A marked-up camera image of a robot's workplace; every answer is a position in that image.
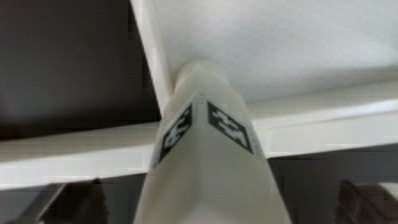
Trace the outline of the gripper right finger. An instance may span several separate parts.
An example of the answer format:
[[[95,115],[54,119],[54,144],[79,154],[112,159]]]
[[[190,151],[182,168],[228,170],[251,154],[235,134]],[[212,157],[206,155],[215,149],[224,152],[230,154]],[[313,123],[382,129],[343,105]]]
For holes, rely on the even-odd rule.
[[[398,183],[341,181],[334,224],[398,224]]]

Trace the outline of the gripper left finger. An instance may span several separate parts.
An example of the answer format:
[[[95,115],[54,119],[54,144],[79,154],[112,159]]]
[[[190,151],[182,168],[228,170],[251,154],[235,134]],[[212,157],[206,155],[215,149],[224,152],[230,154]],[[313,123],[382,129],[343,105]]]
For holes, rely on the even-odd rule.
[[[11,224],[109,224],[102,181],[48,184]]]

